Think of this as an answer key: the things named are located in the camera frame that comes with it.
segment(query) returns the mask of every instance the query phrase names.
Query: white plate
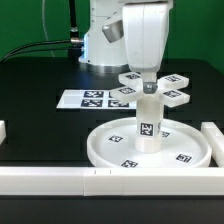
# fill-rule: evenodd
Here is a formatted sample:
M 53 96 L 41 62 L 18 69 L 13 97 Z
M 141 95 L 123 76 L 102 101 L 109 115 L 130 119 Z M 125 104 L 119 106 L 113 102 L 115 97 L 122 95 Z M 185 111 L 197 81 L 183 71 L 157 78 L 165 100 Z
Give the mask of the white plate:
M 202 133 L 180 122 L 164 119 L 162 145 L 157 153 L 135 149 L 136 118 L 125 118 L 97 127 L 88 137 L 87 152 L 96 167 L 181 168 L 206 167 L 211 148 Z

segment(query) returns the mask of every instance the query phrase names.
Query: sticker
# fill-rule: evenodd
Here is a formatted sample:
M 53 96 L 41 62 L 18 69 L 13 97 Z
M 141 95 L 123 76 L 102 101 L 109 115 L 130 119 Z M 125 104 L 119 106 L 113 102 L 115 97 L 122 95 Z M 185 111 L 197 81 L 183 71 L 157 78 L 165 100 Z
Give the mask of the sticker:
M 135 168 L 138 165 L 138 163 L 133 162 L 131 160 L 126 160 L 121 164 L 121 166 L 126 167 L 126 168 Z
M 81 107 L 102 107 L 103 100 L 82 100 Z
M 130 74 L 130 75 L 126 75 L 126 77 L 127 78 L 129 78 L 129 79 L 139 79 L 139 78 L 141 78 L 141 76 L 140 75 L 137 75 L 137 74 Z
M 166 77 L 165 79 L 167 79 L 170 82 L 177 82 L 177 81 L 180 81 L 181 80 L 181 79 L 179 79 L 176 76 L 169 76 L 169 77 Z
M 119 89 L 120 92 L 122 92 L 123 94 L 130 94 L 130 93 L 134 93 L 135 90 L 127 87 L 127 88 L 123 88 L 123 89 Z
M 122 139 L 123 139 L 122 137 L 117 136 L 117 135 L 113 135 L 110 138 L 108 138 L 108 140 L 110 140 L 112 142 L 116 142 L 116 143 L 120 142 Z
M 121 103 L 119 100 L 108 100 L 108 107 L 129 107 L 129 103 Z
M 180 154 L 176 157 L 176 160 L 179 160 L 181 162 L 189 163 L 191 161 L 192 157 L 191 156 L 186 156 L 183 154 Z
M 141 135 L 153 136 L 153 125 L 141 123 Z
M 167 138 L 169 135 L 170 135 L 169 132 L 164 132 L 164 131 L 162 131 L 162 137 L 163 137 L 163 138 Z
M 85 98 L 102 98 L 104 92 L 103 91 L 85 91 L 84 97 Z
M 170 97 L 170 98 L 174 98 L 174 97 L 177 97 L 177 96 L 180 96 L 181 94 L 174 91 L 174 90 L 171 90 L 171 91 L 168 91 L 168 92 L 165 92 L 163 93 L 164 95 Z

